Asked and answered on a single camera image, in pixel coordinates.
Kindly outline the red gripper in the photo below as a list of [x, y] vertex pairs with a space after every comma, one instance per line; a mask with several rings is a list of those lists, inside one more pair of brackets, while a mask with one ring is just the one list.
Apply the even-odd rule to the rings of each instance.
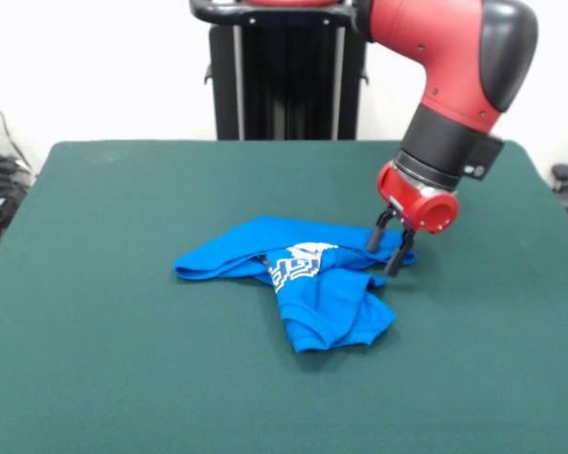
[[378, 217], [366, 242], [368, 252], [376, 252], [385, 233], [387, 223], [398, 217], [410, 228], [402, 232], [401, 243], [387, 262], [384, 273], [397, 277], [408, 253], [412, 251], [417, 232], [437, 235], [453, 225], [458, 217], [460, 204], [454, 192], [431, 187], [414, 180], [387, 163], [378, 177], [378, 189], [382, 198], [392, 208], [385, 209]]

